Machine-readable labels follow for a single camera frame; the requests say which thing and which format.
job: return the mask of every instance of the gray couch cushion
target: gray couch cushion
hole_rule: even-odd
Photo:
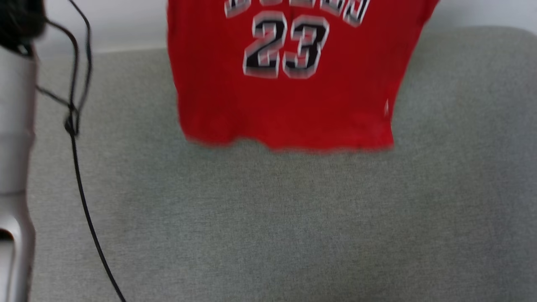
[[[537,38],[423,37],[382,153],[210,149],[177,125],[165,50],[98,55],[79,151],[128,301],[537,300]],[[69,58],[40,82],[67,95]],[[65,110],[38,100],[32,301],[118,301]]]

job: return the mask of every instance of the white stand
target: white stand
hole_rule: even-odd
[[[26,184],[36,82],[35,58],[0,47],[0,302],[28,301],[31,285],[35,229]]]

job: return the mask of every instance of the printed number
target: printed number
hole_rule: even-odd
[[[287,34],[287,20],[282,12],[266,11],[253,19],[252,34],[258,38],[244,51],[244,74],[278,77],[280,49]]]
[[[291,40],[299,41],[298,53],[284,54],[284,72],[290,78],[309,78],[317,72],[330,26],[326,19],[301,16],[293,21]]]
[[[321,50],[330,26],[321,17],[300,16],[291,26],[291,40],[298,41],[297,53],[286,52],[283,69],[290,78],[309,78],[317,71]],[[280,49],[285,44],[287,20],[282,12],[264,11],[253,19],[252,34],[258,40],[244,51],[245,75],[277,78],[280,70]]]

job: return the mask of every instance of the basketball jersey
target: basketball jersey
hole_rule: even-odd
[[[388,148],[397,91],[438,0],[170,0],[187,138]]]

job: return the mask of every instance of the black cable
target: black cable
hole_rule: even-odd
[[[115,289],[115,292],[117,293],[119,299],[122,302],[126,302],[123,294],[121,293],[121,290],[119,289],[119,286],[118,286],[117,282],[114,279],[114,276],[112,275],[110,267],[108,266],[108,263],[106,262],[106,258],[104,256],[103,250],[101,249],[99,239],[97,238],[97,233],[95,232],[95,228],[93,227],[93,222],[91,221],[91,216],[90,216],[90,212],[89,212],[89,209],[88,209],[88,203],[86,201],[86,196],[85,196],[85,193],[84,193],[84,187],[82,185],[82,177],[81,177],[80,166],[79,166],[79,162],[78,162],[78,152],[77,152],[77,148],[76,148],[76,137],[79,134],[80,111],[81,111],[82,106],[84,105],[84,103],[86,101],[86,98],[87,98],[87,95],[88,95],[88,90],[89,90],[89,86],[90,86],[90,82],[91,82],[92,68],[93,68],[91,44],[90,44],[91,43],[90,42],[90,40],[91,40],[91,26],[90,26],[90,23],[88,22],[88,19],[86,18],[84,13],[78,8],[76,3],[73,0],[69,0],[69,2],[75,7],[75,9],[78,11],[78,13],[82,16],[82,18],[84,19],[84,22],[86,23],[86,28],[87,28],[86,55],[88,57],[88,70],[86,72],[84,90],[83,90],[83,93],[82,93],[82,96],[81,96],[81,101],[80,101],[80,104],[79,104],[79,108],[76,108],[76,106],[75,106],[75,89],[76,89],[76,80],[77,80],[77,75],[78,75],[78,57],[79,57],[78,43],[76,41],[75,36],[68,29],[66,29],[65,27],[61,26],[60,24],[57,24],[57,23],[49,20],[46,16],[38,15],[36,13],[31,13],[31,12],[20,11],[20,10],[17,10],[15,8],[11,7],[11,6],[7,6],[7,5],[0,5],[0,8],[4,8],[10,13],[19,13],[19,14],[25,15],[26,17],[29,17],[29,18],[35,18],[35,19],[43,20],[44,22],[46,22],[50,26],[55,27],[56,29],[58,29],[58,30],[62,31],[63,33],[65,33],[67,35],[67,37],[71,40],[71,43],[73,45],[73,51],[74,51],[74,61],[73,61],[73,67],[72,67],[71,86],[70,86],[70,92],[69,92],[69,101],[66,101],[66,100],[60,98],[56,94],[54,94],[54,93],[52,93],[52,92],[50,92],[50,91],[48,91],[48,90],[46,90],[44,88],[37,87],[37,90],[40,93],[43,93],[44,95],[52,98],[53,100],[59,102],[60,104],[66,105],[69,108],[69,115],[68,115],[68,117],[66,119],[66,122],[65,122],[64,126],[65,126],[65,129],[67,130],[67,132],[69,133],[69,136],[71,138],[71,146],[72,146],[73,162],[74,162],[74,166],[75,166],[76,181],[77,181],[77,184],[78,184],[78,190],[80,192],[80,197],[81,197],[81,201],[82,201],[82,207],[84,208],[84,214],[86,216],[86,220],[88,221],[88,226],[89,226],[89,229],[90,229],[91,236],[93,238],[93,242],[95,243],[95,247],[97,248],[97,252],[99,254],[101,262],[103,263],[103,267],[104,267],[104,269],[106,271],[106,274],[108,275],[108,278],[110,279],[110,282],[112,283],[112,285],[113,285],[113,287]]]
[[[69,108],[69,102],[64,100],[63,98],[55,95],[53,92],[45,89],[45,88],[42,88],[42,87],[39,87],[39,86],[36,86],[36,89],[39,93],[41,93],[42,95],[44,96],[47,96],[49,98],[51,98],[52,100],[55,100],[56,102],[64,105],[65,107]]]

